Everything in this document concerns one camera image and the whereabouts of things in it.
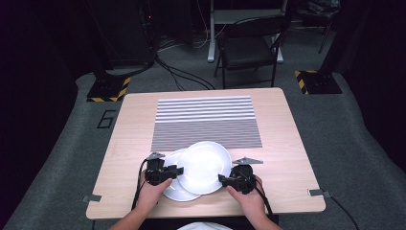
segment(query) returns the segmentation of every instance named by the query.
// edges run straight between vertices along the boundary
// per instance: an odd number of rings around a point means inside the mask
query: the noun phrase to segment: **black curtain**
[[[75,78],[112,65],[87,0],[29,0],[38,20],[52,39]]]
[[[29,2],[0,3],[0,228],[74,107],[76,76]]]
[[[366,128],[406,171],[406,3],[346,0],[342,6],[336,37],[320,71],[343,74]]]

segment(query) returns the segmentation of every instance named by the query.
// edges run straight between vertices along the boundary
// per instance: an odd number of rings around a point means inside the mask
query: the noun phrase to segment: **black and white stripes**
[[[158,101],[151,150],[180,150],[200,141],[226,149],[261,148],[251,97]]]

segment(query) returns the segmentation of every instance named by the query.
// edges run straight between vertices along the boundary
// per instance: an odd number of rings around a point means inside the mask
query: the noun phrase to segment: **chair backrest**
[[[224,35],[226,38],[277,35],[284,33],[287,27],[288,22],[282,15],[246,18],[229,25]]]

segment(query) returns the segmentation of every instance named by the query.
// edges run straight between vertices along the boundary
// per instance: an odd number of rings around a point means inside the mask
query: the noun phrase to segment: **dark wall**
[[[112,69],[88,1],[28,2],[75,78],[92,71],[102,75],[105,69]]]
[[[406,3],[375,0],[354,62],[344,74],[364,122],[406,172]]]
[[[149,18],[153,13],[152,1],[88,0],[85,5],[88,16],[83,18],[95,24],[113,66],[143,65],[154,61],[156,33]]]
[[[75,76],[26,1],[0,4],[0,228],[41,169],[75,104]]]

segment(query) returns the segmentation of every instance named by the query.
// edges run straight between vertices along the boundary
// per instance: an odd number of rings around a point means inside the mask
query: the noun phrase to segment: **stacked plates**
[[[187,149],[172,152],[164,166],[177,165],[183,174],[164,190],[164,195],[176,201],[190,201],[221,188],[218,175],[229,175],[232,168],[230,153],[216,142],[198,142]]]

